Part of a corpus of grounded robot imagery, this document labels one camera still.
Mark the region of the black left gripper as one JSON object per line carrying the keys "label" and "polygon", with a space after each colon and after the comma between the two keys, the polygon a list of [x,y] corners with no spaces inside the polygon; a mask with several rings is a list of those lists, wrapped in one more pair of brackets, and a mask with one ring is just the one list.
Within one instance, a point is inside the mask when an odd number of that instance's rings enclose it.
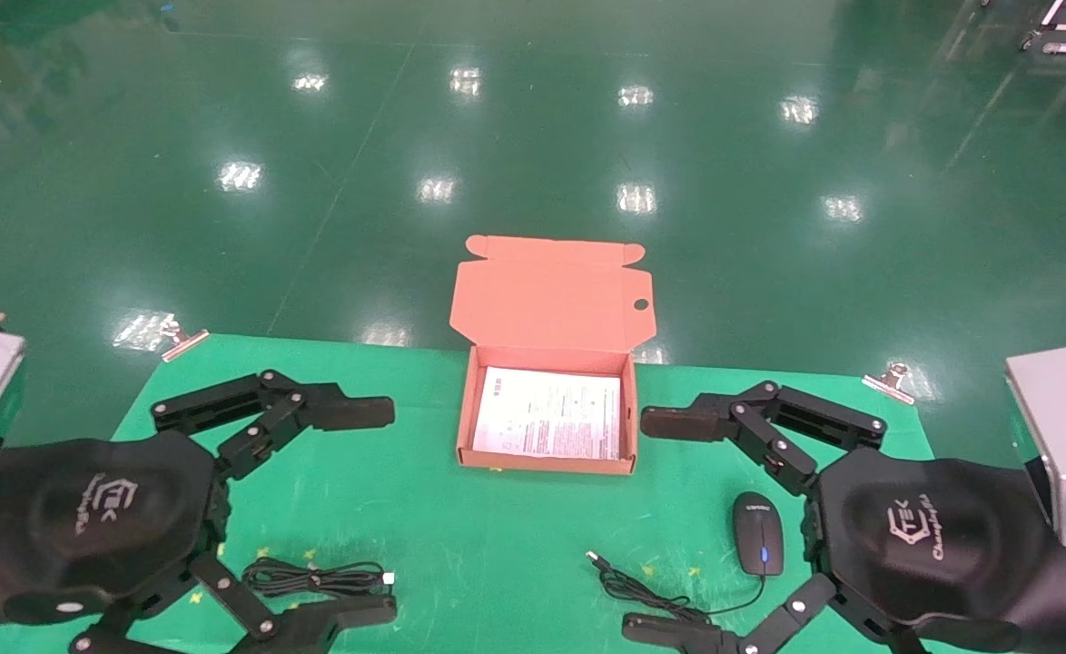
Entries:
{"label": "black left gripper", "polygon": [[[397,617],[379,565],[296,568],[260,558],[241,577],[214,550],[239,481],[300,434],[384,428],[391,397],[350,397],[337,382],[276,370],[158,400],[160,434],[0,451],[0,625],[60,624],[98,614],[72,653],[163,653],[133,624],[197,585],[242,628],[235,653],[327,653],[343,630]],[[246,419],[213,456],[185,436]],[[178,431],[179,434],[163,434]]]}

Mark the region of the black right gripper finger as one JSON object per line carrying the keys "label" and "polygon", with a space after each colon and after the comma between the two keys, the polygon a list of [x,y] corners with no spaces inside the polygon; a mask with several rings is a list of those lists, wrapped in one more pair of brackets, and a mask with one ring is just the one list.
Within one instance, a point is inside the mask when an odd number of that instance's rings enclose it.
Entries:
{"label": "black right gripper finger", "polygon": [[885,420],[791,386],[762,381],[738,394],[700,393],[687,407],[646,406],[640,428],[649,438],[728,441],[792,496],[806,496],[818,464],[784,431],[841,451],[879,449]]}
{"label": "black right gripper finger", "polygon": [[823,612],[824,606],[835,603],[842,595],[862,595],[870,605],[879,606],[878,612],[893,614],[887,605],[902,596],[902,576],[882,574],[865,581],[862,585],[854,585],[841,577],[815,572],[784,605],[769,614],[756,630],[745,636],[715,625],[646,614],[625,614],[623,634],[628,640],[665,647],[678,653],[778,653],[818,614]]}

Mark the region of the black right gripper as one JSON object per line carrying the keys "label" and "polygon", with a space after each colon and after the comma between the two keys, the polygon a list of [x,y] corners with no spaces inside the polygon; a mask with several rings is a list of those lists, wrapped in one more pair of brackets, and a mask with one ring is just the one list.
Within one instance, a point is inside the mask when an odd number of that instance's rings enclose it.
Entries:
{"label": "black right gripper", "polygon": [[1027,476],[857,449],[805,502],[805,556],[867,638],[986,653],[1066,653],[1066,546]]}

